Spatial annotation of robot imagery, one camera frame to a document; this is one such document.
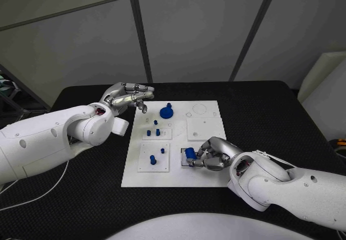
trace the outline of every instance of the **black tabletop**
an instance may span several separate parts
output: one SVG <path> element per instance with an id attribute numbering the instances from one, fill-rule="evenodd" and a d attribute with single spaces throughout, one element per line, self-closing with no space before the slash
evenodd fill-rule
<path id="1" fill-rule="evenodd" d="M 344 175 L 346 166 L 279 81 L 152 83 L 148 101 L 217 100 L 226 139 L 243 151 L 256 149 L 301 168 Z M 51 107 L 57 111 L 97 102 L 109 85 L 66 88 Z M 135 109 L 119 116 L 129 122 L 123 137 L 68 161 L 53 191 L 37 201 L 0 211 L 0 237 L 37 239 L 105 239 L 135 223 L 162 215 L 223 213 L 257 219 L 314 239 L 335 238 L 335 231 L 295 218 L 276 205 L 259 212 L 226 187 L 120 188 Z M 54 185 L 64 163 L 22 179 L 0 196 L 0 208 L 38 197 Z"/>

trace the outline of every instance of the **robotic hand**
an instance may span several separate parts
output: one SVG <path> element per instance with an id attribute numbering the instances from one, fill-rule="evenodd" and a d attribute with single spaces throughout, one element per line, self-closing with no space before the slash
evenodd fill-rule
<path id="1" fill-rule="evenodd" d="M 220 171 L 229 167 L 227 188 L 257 211 L 279 205 L 303 221 L 346 231 L 346 176 L 295 167 L 256 150 L 241 150 L 211 137 L 188 165 Z M 289 165 L 283 168 L 272 161 Z"/>
<path id="2" fill-rule="evenodd" d="M 83 150 L 97 146 L 110 132 L 123 136 L 128 122 L 118 116 L 128 108 L 142 113 L 143 98 L 154 98 L 154 88 L 116 83 L 87 106 L 50 112 L 24 119 L 0 130 L 0 185 L 54 168 Z M 70 143 L 67 135 L 76 139 Z"/>

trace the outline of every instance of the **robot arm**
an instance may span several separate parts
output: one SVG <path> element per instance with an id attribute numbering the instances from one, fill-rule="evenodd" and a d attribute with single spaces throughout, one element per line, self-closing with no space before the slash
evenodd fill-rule
<path id="1" fill-rule="evenodd" d="M 227 188 L 257 211 L 276 204 L 301 220 L 346 231 L 346 176 L 295 167 L 265 152 L 241 152 L 217 137 L 195 157 L 187 160 L 194 167 L 218 171 L 229 166 Z M 292 168 L 283 170 L 273 160 Z"/>
<path id="2" fill-rule="evenodd" d="M 132 83 L 112 85 L 87 106 L 50 112 L 24 119 L 0 130 L 0 185 L 37 175 L 83 150 L 97 146 L 110 132 L 123 135 L 128 122 L 118 116 L 128 106 L 146 112 L 143 98 L 152 87 Z M 68 143 L 67 135 L 77 141 Z"/>

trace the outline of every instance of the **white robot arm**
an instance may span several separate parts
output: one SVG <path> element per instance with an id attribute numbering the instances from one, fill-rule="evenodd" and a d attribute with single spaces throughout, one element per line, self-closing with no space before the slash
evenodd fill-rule
<path id="1" fill-rule="evenodd" d="M 123 136 L 128 122 L 118 116 L 128 106 L 142 113 L 142 98 L 154 88 L 132 83 L 112 85 L 87 106 L 24 119 L 0 130 L 0 185 L 54 168 L 83 150 L 103 143 L 110 133 Z M 67 135 L 77 141 L 68 143 Z"/>
<path id="2" fill-rule="evenodd" d="M 270 204 L 303 221 L 346 231 L 346 176 L 295 167 L 265 152 L 241 152 L 226 140 L 211 137 L 201 145 L 194 167 L 218 171 L 229 167 L 227 188 L 257 211 Z M 283 168 L 272 161 L 288 164 Z"/>

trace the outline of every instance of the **white platform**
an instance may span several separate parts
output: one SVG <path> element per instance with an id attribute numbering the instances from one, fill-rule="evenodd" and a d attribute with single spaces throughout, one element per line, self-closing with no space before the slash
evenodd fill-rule
<path id="1" fill-rule="evenodd" d="M 169 101 L 169 103 L 172 109 L 169 119 L 159 117 L 159 109 L 165 107 L 167 101 L 146 101 L 146 113 L 142 114 L 138 109 L 135 111 L 120 187 L 226 187 L 230 178 L 227 169 L 210 171 L 204 168 L 181 167 L 181 149 L 191 147 L 197 151 L 204 143 L 204 140 L 187 141 L 187 119 L 203 118 L 203 124 L 207 124 L 204 123 L 207 119 L 217 119 L 220 124 L 214 124 L 211 130 L 226 139 L 217 101 Z M 171 139 L 142 139 L 148 129 L 171 129 Z M 201 128 L 194 131 L 203 138 L 208 139 L 213 136 L 203 135 Z M 138 172 L 141 145 L 145 143 L 168 143 L 168 172 Z"/>

